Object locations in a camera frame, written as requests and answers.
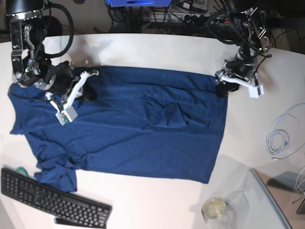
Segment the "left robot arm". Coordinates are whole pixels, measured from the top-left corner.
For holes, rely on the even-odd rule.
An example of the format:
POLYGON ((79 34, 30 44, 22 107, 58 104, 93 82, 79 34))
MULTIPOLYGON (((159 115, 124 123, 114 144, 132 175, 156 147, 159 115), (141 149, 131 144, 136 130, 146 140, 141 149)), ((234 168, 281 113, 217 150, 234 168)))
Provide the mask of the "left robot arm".
POLYGON ((263 95, 264 87, 258 81, 258 68, 261 65, 258 58, 265 60, 271 57, 271 44, 255 3, 224 0, 221 8, 208 18, 206 27, 221 43, 239 48, 236 55, 225 59, 222 69, 215 73, 217 96, 224 98, 241 86, 247 88, 251 98, 263 95), (216 19, 220 18, 224 20, 224 26, 231 28, 236 34, 234 39, 222 38, 215 32, 216 19))

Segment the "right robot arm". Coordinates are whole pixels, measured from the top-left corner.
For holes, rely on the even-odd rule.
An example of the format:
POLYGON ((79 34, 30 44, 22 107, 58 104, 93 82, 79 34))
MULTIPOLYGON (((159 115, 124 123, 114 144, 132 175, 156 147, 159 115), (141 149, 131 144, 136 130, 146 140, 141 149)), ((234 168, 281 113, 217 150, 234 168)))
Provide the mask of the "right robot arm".
POLYGON ((58 3, 44 0, 9 0, 5 14, 10 19, 11 63, 13 89, 16 85, 26 88, 34 85, 45 92, 43 101, 56 110, 61 125, 73 122, 78 114, 73 107, 76 99, 91 101, 95 91, 87 84, 89 77, 99 75, 96 69, 73 75, 74 68, 68 61, 53 65, 53 58, 63 56, 74 38, 74 23, 69 11, 58 3), (50 22, 44 22, 42 11, 61 10, 69 23, 69 40, 66 47, 55 54, 47 54, 43 41, 50 22))

